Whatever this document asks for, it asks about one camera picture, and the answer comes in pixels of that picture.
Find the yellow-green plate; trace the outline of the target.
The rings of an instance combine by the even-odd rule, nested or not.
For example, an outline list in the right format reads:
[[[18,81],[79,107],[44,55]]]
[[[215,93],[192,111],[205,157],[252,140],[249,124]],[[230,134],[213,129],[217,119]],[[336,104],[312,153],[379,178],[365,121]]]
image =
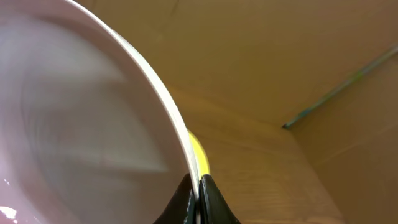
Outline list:
[[[204,175],[210,175],[208,158],[197,137],[191,131],[188,131],[188,134],[197,160],[199,178],[201,179]]]

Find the white plate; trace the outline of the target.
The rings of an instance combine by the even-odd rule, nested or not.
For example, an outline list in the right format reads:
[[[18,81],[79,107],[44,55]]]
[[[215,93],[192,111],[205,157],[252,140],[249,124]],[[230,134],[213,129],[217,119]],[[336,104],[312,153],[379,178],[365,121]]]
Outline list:
[[[1,2],[1,222],[154,223],[187,128],[154,69],[75,1]]]

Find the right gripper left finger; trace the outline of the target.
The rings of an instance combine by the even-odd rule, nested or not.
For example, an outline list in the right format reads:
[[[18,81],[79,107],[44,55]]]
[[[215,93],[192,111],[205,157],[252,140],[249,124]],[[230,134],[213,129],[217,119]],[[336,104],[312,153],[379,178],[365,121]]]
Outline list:
[[[154,224],[196,224],[195,196],[189,174],[184,176]]]

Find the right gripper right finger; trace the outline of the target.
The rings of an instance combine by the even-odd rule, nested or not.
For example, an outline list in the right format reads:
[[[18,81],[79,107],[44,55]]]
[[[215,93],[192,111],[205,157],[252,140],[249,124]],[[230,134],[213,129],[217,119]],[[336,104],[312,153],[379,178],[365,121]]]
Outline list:
[[[199,209],[202,224],[241,224],[236,218],[210,174],[200,181]]]

